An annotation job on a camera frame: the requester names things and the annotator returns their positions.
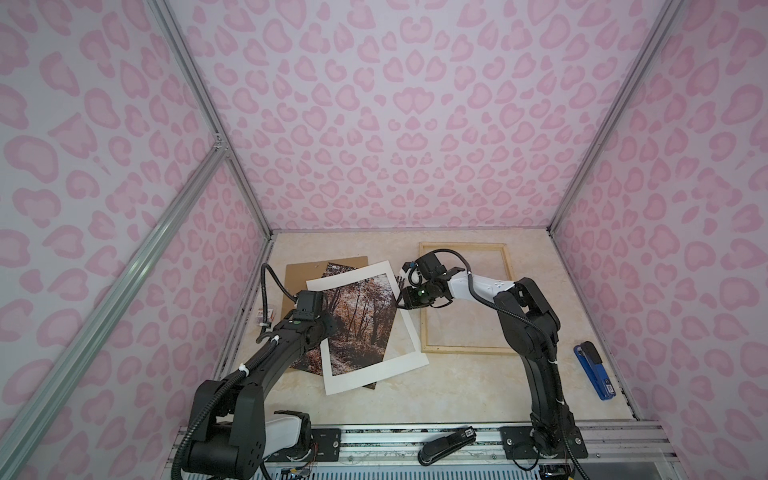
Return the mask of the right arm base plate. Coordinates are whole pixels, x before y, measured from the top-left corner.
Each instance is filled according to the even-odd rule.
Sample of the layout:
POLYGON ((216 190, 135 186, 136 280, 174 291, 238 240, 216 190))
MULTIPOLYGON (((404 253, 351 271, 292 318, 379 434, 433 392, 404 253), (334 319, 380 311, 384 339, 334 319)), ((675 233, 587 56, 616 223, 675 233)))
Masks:
POLYGON ((578 427, 565 430, 565 435, 555 433, 553 444, 531 425, 503 426, 499 428, 501 443, 507 460, 563 460, 586 459, 589 454, 586 442, 578 427))

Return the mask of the white mat board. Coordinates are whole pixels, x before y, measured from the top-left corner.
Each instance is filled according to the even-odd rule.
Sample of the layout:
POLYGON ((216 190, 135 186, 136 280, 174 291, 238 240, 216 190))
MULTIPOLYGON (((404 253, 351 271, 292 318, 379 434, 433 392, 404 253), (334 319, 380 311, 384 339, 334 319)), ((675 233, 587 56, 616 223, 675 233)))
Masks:
POLYGON ((322 368, 325 393, 334 395, 380 381, 390 379, 429 364, 427 356, 421 350, 419 335, 409 312, 397 307, 396 298, 399 294, 398 282, 389 262, 379 262, 358 269, 352 269, 343 273, 327 275, 322 278, 309 280, 306 286, 310 290, 326 291, 346 286, 355 282, 376 278, 380 275, 387 277, 388 286, 385 291, 394 298, 396 308, 393 327, 384 359, 372 366, 368 366, 350 373, 334 375, 332 373, 329 355, 328 338, 319 346, 319 358, 322 368))

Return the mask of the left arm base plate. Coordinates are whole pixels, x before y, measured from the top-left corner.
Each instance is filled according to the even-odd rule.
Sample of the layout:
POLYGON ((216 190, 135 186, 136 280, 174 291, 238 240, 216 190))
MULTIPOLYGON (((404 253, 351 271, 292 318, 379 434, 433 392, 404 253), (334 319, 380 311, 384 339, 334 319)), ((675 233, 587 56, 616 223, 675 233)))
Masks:
POLYGON ((341 430, 338 428, 312 428, 302 433, 293 447, 278 450, 266 458, 268 463, 316 463, 336 462, 341 447, 341 430))

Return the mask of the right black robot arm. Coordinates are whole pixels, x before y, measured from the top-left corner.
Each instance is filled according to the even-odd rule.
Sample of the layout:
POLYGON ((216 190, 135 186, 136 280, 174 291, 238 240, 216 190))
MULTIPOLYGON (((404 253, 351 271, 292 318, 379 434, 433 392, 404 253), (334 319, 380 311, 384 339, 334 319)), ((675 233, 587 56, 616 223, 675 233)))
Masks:
POLYGON ((581 432, 563 392, 557 358, 560 320, 530 278, 497 280, 476 274, 457 251, 439 248, 406 262, 397 305, 407 310, 444 308, 456 300, 493 310, 503 337, 521 358, 531 397, 533 450, 544 458, 587 457, 581 432))

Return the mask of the autumn forest photo print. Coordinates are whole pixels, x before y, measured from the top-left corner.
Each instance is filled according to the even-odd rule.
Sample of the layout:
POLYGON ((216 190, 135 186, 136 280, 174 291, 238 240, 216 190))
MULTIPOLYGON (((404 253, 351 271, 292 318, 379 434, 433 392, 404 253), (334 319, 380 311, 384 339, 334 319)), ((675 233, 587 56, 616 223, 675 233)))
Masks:
POLYGON ((384 359, 396 313, 394 298, 385 291, 387 286, 387 277, 380 275, 324 294, 324 309, 335 322, 335 330, 328 338, 334 375, 384 359))

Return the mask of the light wooden picture frame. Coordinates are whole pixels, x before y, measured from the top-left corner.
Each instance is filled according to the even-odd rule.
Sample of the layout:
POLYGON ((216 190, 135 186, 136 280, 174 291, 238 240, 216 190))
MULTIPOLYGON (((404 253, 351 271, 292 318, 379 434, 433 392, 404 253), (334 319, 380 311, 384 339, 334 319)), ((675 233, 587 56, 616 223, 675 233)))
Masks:
MULTIPOLYGON (((511 281, 514 272, 509 252, 503 243, 479 242, 422 242, 419 253, 446 248, 460 253, 469 262, 474 273, 511 281)), ((442 300, 437 308, 420 311, 421 348, 426 353, 503 355, 515 352, 504 339, 497 313, 472 299, 456 300, 445 306, 442 300)))

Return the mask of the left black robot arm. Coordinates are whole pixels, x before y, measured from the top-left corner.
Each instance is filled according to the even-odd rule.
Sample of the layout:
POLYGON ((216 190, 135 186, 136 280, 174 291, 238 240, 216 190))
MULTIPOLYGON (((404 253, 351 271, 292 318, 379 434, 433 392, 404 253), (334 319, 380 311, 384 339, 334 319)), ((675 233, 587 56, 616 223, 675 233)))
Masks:
POLYGON ((214 479, 249 479, 267 453, 265 399, 283 373, 334 329, 324 294, 303 290, 294 309, 250 359, 220 380, 207 380, 195 392, 187 431, 177 447, 170 477, 184 472, 214 479))

